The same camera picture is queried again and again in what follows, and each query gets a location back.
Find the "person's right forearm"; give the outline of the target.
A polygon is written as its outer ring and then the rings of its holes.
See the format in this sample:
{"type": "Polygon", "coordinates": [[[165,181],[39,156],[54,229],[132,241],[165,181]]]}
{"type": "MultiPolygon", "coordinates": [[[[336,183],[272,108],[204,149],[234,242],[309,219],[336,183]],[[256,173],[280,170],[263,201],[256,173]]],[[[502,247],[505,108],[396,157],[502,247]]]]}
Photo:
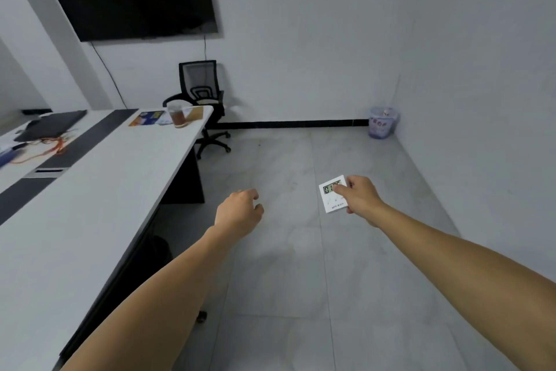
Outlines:
{"type": "Polygon", "coordinates": [[[556,371],[556,282],[385,205],[365,218],[521,371],[556,371]]]}

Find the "clear cup with brown drink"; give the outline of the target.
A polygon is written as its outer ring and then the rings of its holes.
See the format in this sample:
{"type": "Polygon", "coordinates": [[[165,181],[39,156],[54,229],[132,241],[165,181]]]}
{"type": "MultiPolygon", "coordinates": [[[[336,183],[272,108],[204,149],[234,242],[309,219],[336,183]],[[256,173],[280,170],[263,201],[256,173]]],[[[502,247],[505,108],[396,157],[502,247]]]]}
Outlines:
{"type": "Polygon", "coordinates": [[[175,128],[182,128],[187,125],[184,105],[180,100],[170,101],[167,104],[167,112],[175,128]]]}

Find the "long white table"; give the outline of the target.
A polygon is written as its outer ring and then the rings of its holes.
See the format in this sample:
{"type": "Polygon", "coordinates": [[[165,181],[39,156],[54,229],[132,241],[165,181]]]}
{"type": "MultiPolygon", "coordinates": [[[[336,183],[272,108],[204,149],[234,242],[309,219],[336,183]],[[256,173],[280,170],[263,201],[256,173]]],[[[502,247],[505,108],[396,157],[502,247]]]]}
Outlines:
{"type": "Polygon", "coordinates": [[[171,260],[148,230],[163,204],[205,201],[183,128],[90,112],[63,155],[0,171],[0,371],[63,366],[117,305],[171,260]]]}

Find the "person's right hand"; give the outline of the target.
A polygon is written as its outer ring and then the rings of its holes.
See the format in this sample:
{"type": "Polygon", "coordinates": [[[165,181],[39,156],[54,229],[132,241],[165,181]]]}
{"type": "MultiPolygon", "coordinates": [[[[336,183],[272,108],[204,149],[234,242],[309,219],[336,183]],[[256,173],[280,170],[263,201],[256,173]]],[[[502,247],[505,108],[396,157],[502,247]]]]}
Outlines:
{"type": "Polygon", "coordinates": [[[380,215],[386,208],[386,203],[368,177],[349,175],[346,177],[347,186],[350,187],[350,197],[345,198],[348,214],[356,214],[365,219],[369,225],[380,228],[380,215]]]}

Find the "person's left hand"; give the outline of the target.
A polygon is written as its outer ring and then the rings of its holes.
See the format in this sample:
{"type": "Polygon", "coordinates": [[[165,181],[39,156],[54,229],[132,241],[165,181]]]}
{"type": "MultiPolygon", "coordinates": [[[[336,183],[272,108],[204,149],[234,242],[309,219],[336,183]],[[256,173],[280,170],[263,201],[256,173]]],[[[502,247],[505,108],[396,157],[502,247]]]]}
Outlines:
{"type": "Polygon", "coordinates": [[[260,221],[248,221],[244,211],[244,192],[231,193],[217,208],[214,226],[234,239],[251,233],[260,221]]]}

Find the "white digital timer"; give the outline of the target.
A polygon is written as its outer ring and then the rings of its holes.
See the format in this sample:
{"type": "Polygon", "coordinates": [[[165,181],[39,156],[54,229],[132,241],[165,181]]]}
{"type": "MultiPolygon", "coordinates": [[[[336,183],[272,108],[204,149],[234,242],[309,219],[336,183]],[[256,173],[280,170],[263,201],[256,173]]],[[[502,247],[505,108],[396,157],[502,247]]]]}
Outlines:
{"type": "Polygon", "coordinates": [[[327,214],[348,207],[346,199],[340,194],[334,192],[334,187],[336,185],[347,186],[344,175],[340,175],[317,186],[323,202],[325,213],[327,214]]]}

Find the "translucent purple waste bin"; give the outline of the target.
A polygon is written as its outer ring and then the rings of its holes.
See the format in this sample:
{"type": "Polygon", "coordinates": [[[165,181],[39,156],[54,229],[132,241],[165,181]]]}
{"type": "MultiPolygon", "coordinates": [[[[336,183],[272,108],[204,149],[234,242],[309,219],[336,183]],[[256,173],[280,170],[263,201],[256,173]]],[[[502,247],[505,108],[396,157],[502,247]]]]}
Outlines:
{"type": "Polygon", "coordinates": [[[368,135],[379,140],[388,138],[394,132],[399,117],[399,113],[391,107],[371,108],[368,119],[368,135]]]}

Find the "person's left forearm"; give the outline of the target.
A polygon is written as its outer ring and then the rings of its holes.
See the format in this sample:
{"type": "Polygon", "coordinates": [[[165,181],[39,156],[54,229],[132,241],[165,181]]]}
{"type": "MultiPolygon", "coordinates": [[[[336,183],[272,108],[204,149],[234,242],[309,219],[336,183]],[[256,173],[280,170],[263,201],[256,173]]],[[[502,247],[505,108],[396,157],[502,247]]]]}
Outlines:
{"type": "Polygon", "coordinates": [[[210,227],[110,313],[60,371],[170,371],[214,275],[250,232],[210,227]]]}

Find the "colourful printed booklet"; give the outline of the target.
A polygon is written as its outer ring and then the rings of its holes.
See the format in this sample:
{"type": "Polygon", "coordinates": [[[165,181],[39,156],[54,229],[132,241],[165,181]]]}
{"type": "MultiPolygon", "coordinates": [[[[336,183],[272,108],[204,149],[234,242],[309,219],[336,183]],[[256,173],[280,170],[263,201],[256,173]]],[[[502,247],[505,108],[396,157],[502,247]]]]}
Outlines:
{"type": "Polygon", "coordinates": [[[166,114],[166,110],[141,111],[128,126],[150,126],[157,125],[162,117],[166,114]]]}

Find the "black mesh office chair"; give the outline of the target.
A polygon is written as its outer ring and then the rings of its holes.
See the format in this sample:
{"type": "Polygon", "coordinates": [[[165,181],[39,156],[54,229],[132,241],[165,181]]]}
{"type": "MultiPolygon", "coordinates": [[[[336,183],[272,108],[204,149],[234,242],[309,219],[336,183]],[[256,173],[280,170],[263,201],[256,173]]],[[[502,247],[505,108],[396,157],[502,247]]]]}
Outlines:
{"type": "Polygon", "coordinates": [[[169,103],[178,100],[188,102],[191,106],[211,106],[213,108],[212,114],[201,132],[201,138],[196,141],[196,144],[199,144],[196,157],[198,160],[201,159],[202,152],[209,145],[220,146],[229,153],[231,148],[226,143],[219,141],[219,138],[229,139],[231,137],[230,133],[222,131],[210,135],[208,132],[208,129],[218,125],[219,121],[225,116],[224,91],[219,86],[216,60],[180,63],[178,70],[181,92],[165,99],[163,107],[166,108],[169,103]]]}

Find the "black laptop bag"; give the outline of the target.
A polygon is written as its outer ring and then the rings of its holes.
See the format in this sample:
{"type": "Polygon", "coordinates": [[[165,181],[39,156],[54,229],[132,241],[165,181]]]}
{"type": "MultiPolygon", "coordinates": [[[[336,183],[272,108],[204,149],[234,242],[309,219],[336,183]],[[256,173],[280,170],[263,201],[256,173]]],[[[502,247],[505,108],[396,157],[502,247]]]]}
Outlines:
{"type": "Polygon", "coordinates": [[[42,116],[31,121],[23,132],[18,134],[13,140],[18,143],[28,143],[41,139],[56,139],[71,129],[73,125],[86,115],[87,110],[77,110],[42,116]]]}

